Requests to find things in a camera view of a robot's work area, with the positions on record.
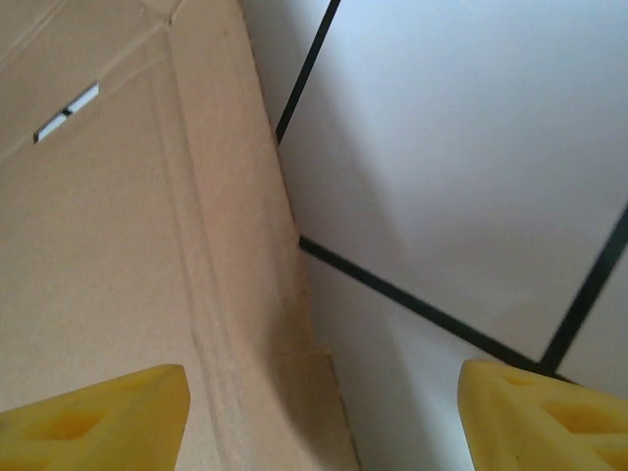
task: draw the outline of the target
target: black grid line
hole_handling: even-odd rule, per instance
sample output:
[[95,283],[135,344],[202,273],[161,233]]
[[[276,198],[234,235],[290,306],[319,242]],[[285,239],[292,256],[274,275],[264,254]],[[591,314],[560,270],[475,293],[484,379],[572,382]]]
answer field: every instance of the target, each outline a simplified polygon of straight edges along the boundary
[[[277,124],[277,128],[275,130],[277,143],[281,143],[284,135],[286,134],[286,130],[288,129],[294,110],[296,109],[305,85],[312,73],[312,69],[314,68],[314,64],[318,58],[330,26],[332,25],[332,21],[334,20],[334,16],[336,15],[339,5],[340,0],[330,1],[323,20],[319,25],[316,35],[314,36],[312,45],[310,46],[307,56],[303,61],[303,66],[301,67],[296,83],[294,84],[286,107],[284,108],[284,112]],[[543,358],[541,361],[537,362],[507,346],[506,344],[459,321],[453,316],[444,313],[436,306],[413,296],[409,292],[396,287],[377,275],[346,260],[306,236],[302,235],[299,240],[299,246],[303,251],[341,271],[362,285],[373,289],[391,301],[404,306],[415,314],[418,314],[424,319],[436,324],[442,329],[457,336],[459,339],[473,344],[477,348],[485,351],[489,355],[503,361],[504,363],[517,368],[558,378],[567,382],[571,381],[557,374],[557,369],[560,366],[562,359],[567,354],[572,342],[575,340],[578,332],[584,325],[584,322],[590,314],[595,302],[602,293],[605,284],[607,283],[627,244],[628,204],[626,205],[619,222],[608,238],[601,254],[596,260],[591,272],[588,274],[580,290],[576,294],[573,303],[556,330],[556,333],[550,341]]]
[[510,366],[514,366],[515,368],[521,368],[558,378],[563,381],[569,381],[554,372],[544,370],[539,363],[531,358],[528,358],[500,341],[487,336],[462,321],[459,321],[453,316],[444,313],[436,306],[433,306],[432,304],[413,296],[409,292],[396,287],[392,283],[389,283],[353,262],[350,262],[310,238],[302,235],[299,240],[299,246],[304,252],[309,253],[318,260],[343,272],[355,281],[373,289],[389,300],[405,307],[415,314],[418,314],[423,319],[439,326],[459,339],[467,341],[494,358],[497,358]]
[[556,371],[582,329],[628,244],[628,203],[546,349],[541,366]]
[[332,21],[334,20],[334,16],[336,15],[339,5],[340,0],[331,0],[327,10],[325,11],[325,15],[323,16],[323,20],[318,26],[318,30],[316,31],[310,50],[307,52],[307,56],[305,56],[301,71],[296,78],[296,83],[292,88],[292,92],[288,98],[284,112],[282,113],[282,116],[277,124],[277,128],[275,129],[275,136],[277,137],[278,144],[281,143],[284,138],[286,129],[288,128],[292,115],[294,114],[294,110],[296,109],[296,104],[305,89],[307,80],[310,78],[310,74],[314,68],[314,63],[316,62],[318,53],[321,51],[321,47],[323,47],[323,41],[325,41],[327,32],[330,30],[330,26],[332,25]]

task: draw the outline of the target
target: white surface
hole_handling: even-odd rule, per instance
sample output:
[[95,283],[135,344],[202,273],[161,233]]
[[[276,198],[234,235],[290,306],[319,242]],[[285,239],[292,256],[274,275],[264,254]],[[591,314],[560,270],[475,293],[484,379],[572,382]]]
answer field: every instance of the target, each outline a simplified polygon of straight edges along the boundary
[[334,363],[365,471],[473,471],[456,404],[467,358],[487,357],[307,256],[312,319]]
[[340,4],[281,146],[300,229],[540,358],[628,196],[628,4]]
[[284,111],[328,0],[240,0],[273,128]]
[[560,366],[561,375],[628,399],[628,257],[624,253],[602,296]]

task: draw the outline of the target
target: cardboard wall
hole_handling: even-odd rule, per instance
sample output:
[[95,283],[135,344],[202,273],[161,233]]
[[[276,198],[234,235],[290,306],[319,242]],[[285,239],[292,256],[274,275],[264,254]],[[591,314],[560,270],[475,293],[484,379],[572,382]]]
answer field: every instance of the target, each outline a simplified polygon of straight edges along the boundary
[[181,363],[178,469],[355,469],[239,5],[14,3],[0,409]]

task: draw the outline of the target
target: yellow foam block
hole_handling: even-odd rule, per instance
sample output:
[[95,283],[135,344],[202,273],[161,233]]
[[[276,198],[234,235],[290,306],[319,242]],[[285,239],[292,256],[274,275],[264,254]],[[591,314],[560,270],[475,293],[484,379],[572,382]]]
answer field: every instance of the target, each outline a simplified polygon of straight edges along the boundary
[[628,470],[628,402],[504,366],[462,366],[458,408],[477,471]]
[[0,471],[171,471],[188,410],[180,365],[9,410],[0,414]]

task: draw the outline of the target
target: rectangular hole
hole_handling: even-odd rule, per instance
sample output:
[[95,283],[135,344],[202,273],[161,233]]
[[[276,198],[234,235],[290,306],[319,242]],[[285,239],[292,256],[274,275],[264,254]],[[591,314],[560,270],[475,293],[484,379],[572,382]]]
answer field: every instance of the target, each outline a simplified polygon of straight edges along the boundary
[[100,422],[105,411],[66,410],[30,429],[29,440],[78,440],[87,435]]
[[65,123],[71,115],[76,113],[87,103],[93,100],[100,92],[99,83],[94,83],[87,90],[77,96],[68,105],[57,112],[50,120],[48,120],[42,127],[40,127],[33,135],[32,141],[37,142],[45,139],[51,132],[55,131],[59,126]]
[[543,409],[572,434],[622,434],[628,427],[592,404],[553,402]]

